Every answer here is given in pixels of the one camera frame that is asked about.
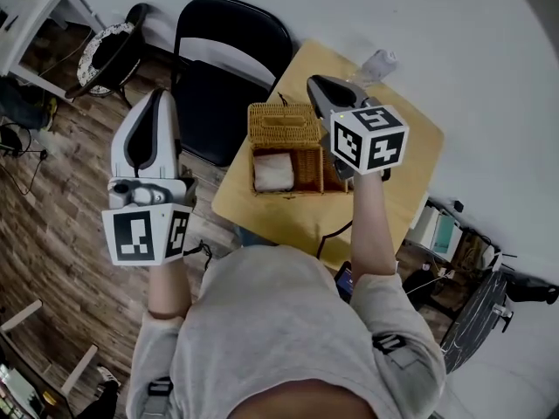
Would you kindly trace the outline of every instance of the woven basket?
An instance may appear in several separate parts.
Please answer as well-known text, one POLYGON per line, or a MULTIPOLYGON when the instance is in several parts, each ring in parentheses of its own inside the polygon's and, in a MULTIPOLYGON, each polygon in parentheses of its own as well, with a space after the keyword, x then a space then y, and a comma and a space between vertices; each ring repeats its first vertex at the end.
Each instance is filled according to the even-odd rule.
POLYGON ((348 192, 320 145, 321 123, 310 104, 251 104, 248 109, 251 192, 258 196, 304 196, 324 192, 348 192), (254 189, 254 157, 289 153, 293 164, 291 191, 257 193, 254 189))

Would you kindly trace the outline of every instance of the shoulder strap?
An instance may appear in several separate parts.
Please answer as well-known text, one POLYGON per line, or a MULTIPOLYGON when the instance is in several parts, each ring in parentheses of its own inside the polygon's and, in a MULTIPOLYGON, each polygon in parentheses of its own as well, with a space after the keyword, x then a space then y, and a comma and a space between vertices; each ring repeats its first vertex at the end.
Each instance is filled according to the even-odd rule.
POLYGON ((173 382, 169 377, 152 381, 148 385, 148 400, 141 414, 141 419, 166 417, 171 391, 173 391, 173 382))

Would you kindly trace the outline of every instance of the floor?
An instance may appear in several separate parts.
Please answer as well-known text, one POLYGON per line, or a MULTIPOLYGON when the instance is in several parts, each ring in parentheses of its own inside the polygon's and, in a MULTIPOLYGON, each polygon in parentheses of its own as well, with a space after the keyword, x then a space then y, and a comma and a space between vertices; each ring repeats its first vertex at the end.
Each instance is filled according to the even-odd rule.
MULTIPOLYGON (((78 47, 87 32, 79 26, 60 31, 48 25, 24 61, 39 72, 47 70, 78 47)), ((68 88, 75 80, 78 57, 79 53, 71 56, 45 77, 68 88)), ((134 104, 156 86, 169 87, 169 68, 164 59, 149 58, 127 85, 127 96, 134 104)), ((5 308, 0 317, 4 321, 35 299, 43 300, 43 309, 15 329, 12 338, 59 385, 92 343, 99 347, 95 363, 106 365, 124 382, 129 377, 147 273, 111 265, 100 220, 111 176, 109 145, 127 112, 115 96, 84 96, 71 105, 60 103, 52 130, 35 135, 33 148, 42 145, 50 156, 41 165, 32 192, 21 196, 0 171, 0 306, 5 308)), ((0 158, 21 187, 29 184, 37 162, 37 154, 17 161, 0 158)), ((202 239, 219 259, 238 248, 232 224, 210 206, 225 171, 187 154, 181 155, 180 162, 199 179, 187 246, 193 248, 202 239)), ((406 274, 424 259, 406 249, 398 257, 406 274)), ((205 255, 188 256, 186 262, 196 296, 205 255)), ((440 340, 450 320, 428 310, 424 315, 440 340)), ((75 413, 93 399, 97 382, 90 365, 70 394, 75 413)), ((116 416, 122 419, 124 397, 116 416)))

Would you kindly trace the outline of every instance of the cable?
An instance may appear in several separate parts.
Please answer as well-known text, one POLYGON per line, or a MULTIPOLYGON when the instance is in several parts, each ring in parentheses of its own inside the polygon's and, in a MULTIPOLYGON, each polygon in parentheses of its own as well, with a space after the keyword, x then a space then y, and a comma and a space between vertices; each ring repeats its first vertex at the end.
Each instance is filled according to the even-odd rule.
POLYGON ((433 279, 432 281, 429 281, 428 283, 425 283, 425 284, 423 284, 423 285, 420 285, 419 287, 416 287, 415 289, 411 289, 409 292, 406 292, 405 294, 406 294, 406 295, 409 295, 410 293, 416 291, 417 289, 420 289, 421 287, 425 287, 426 285, 429 285, 429 284, 432 284, 432 283, 434 283, 434 282, 437 282, 437 281, 439 281, 440 279, 443 279, 443 278, 447 278, 447 276, 444 275, 444 276, 441 276, 440 278, 433 279))
POLYGON ((29 152, 29 148, 31 147, 31 141, 32 141, 32 137, 31 137, 31 130, 29 130, 27 127, 25 126, 20 126, 19 124, 17 124, 16 122, 9 122, 8 124, 4 124, 2 125, 2 127, 9 127, 9 126, 18 126, 22 129, 25 129, 27 131, 27 135, 29 140, 27 141, 27 148, 25 148, 25 151, 23 151, 22 153, 20 153, 19 155, 13 155, 14 158, 19 158, 20 156, 22 156, 23 154, 27 154, 29 152))
POLYGON ((213 254, 211 253, 211 248, 208 244, 205 244, 204 241, 200 241, 200 244, 198 244, 197 247, 191 249, 191 250, 187 250, 183 252, 183 256, 188 256, 188 255, 192 255, 194 253, 198 253, 199 251, 203 251, 204 254, 208 257, 208 260, 206 261, 206 264, 204 266, 205 270, 208 270, 208 264, 210 263, 211 259, 213 258, 213 254))
POLYGON ((4 165, 2 163, 0 163, 0 166, 2 167, 4 172, 8 175, 8 177, 14 182, 14 184, 16 185, 16 188, 19 191, 19 193, 22 196, 27 196, 31 192, 31 188, 33 187, 33 182, 35 182, 35 176, 37 175, 38 167, 41 166, 41 163, 45 160, 46 160, 46 158, 40 158, 39 159, 39 161, 37 163, 37 167, 35 168, 35 172, 33 173, 33 177, 31 178, 31 183, 29 184, 29 188, 26 191, 22 191, 19 188, 19 185, 17 184, 16 179, 13 177, 13 175, 10 173, 10 171, 4 167, 4 165))
POLYGON ((493 245, 493 243, 491 242, 491 239, 483 234, 479 234, 479 237, 481 237, 482 239, 486 239, 487 242, 489 243, 489 245, 493 245))
POLYGON ((326 239, 330 239, 331 237, 335 237, 335 236, 338 236, 338 235, 342 234, 345 230, 347 230, 351 226, 352 223, 353 223, 353 221, 350 221, 348 224, 341 227, 335 233, 331 233, 331 234, 327 234, 326 236, 322 236, 321 244, 319 245, 318 251, 316 252, 316 258, 317 259, 321 258, 322 248, 324 247, 324 243, 326 242, 326 239))
MULTIPOLYGON (((84 41, 79 44, 79 47, 76 48, 73 52, 71 52, 70 54, 68 54, 65 58, 59 60, 56 64, 54 64, 53 66, 48 67, 44 72, 41 72, 38 76, 41 77, 44 74, 48 73, 50 70, 52 70, 55 66, 58 66, 60 64, 62 64, 62 62, 64 62, 65 60, 67 60, 68 58, 70 58, 71 56, 74 55, 74 53, 76 53, 82 46, 84 46, 84 43, 89 39, 89 36, 91 36, 91 33, 93 32, 93 28, 89 29, 89 32, 87 33, 86 38, 84 39, 84 41)), ((23 84, 22 86, 27 87, 31 84, 31 82, 27 82, 25 84, 23 84)))
MULTIPOLYGON (((9 150, 16 150, 15 148, 11 147, 11 146, 6 146, 5 144, 0 143, 0 151, 3 149, 9 149, 9 150)), ((24 152, 22 152, 20 155, 18 155, 16 158, 19 158, 20 156, 22 156, 23 154, 31 154, 31 153, 40 153, 43 152, 42 150, 26 150, 24 152)))
POLYGON ((283 104, 283 107, 289 106, 289 104, 287 103, 287 100, 283 97, 283 95, 280 92, 278 92, 278 95, 281 98, 281 103, 283 104))
POLYGON ((435 262, 435 258, 433 256, 431 256, 431 261, 433 261, 433 265, 435 266, 435 268, 437 269, 437 274, 440 273, 440 269, 438 268, 437 263, 435 262))

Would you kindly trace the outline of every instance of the table leg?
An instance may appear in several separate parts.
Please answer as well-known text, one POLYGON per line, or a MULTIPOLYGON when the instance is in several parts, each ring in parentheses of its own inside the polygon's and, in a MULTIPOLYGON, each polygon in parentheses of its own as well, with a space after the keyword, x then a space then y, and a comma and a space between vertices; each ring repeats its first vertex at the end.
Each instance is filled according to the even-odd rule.
POLYGON ((83 372, 86 370, 87 365, 91 363, 91 360, 93 360, 93 357, 97 354, 98 350, 99 349, 95 345, 92 345, 89 348, 89 350, 86 352, 86 355, 84 355, 83 359, 79 361, 78 366, 76 366, 76 368, 72 371, 72 373, 68 375, 68 378, 64 382, 64 385, 62 385, 62 389, 60 390, 60 392, 63 395, 67 397, 70 391, 72 391, 72 388, 76 384, 76 381, 78 381, 78 379, 81 377, 83 372))
POLYGON ((16 313, 13 317, 8 319, 4 324, 0 326, 3 332, 8 332, 18 324, 23 322, 27 317, 35 313, 38 309, 43 306, 43 301, 38 299, 33 304, 28 305, 23 311, 16 313))
POLYGON ((10 71, 12 73, 14 73, 16 76, 18 76, 19 78, 21 78, 21 79, 23 79, 27 82, 31 82, 33 85, 35 85, 37 87, 44 88, 47 92, 50 92, 50 93, 58 96, 59 98, 61 98, 64 101, 67 101, 67 102, 72 102, 73 101, 73 100, 68 100, 65 97, 66 90, 64 90, 63 88, 60 88, 58 86, 55 86, 53 83, 49 82, 46 79, 41 78, 40 76, 38 76, 37 74, 35 74, 31 70, 28 70, 24 66, 21 66, 20 64, 12 65, 11 68, 10 68, 10 71))
POLYGON ((60 27, 60 29, 64 31, 68 29, 68 24, 64 19, 64 15, 60 14, 60 11, 57 8, 54 8, 54 10, 52 10, 51 19, 60 27))
POLYGON ((97 19, 97 17, 87 8, 82 0, 68 0, 74 9, 84 18, 89 26, 95 32, 100 32, 105 29, 105 26, 97 19))

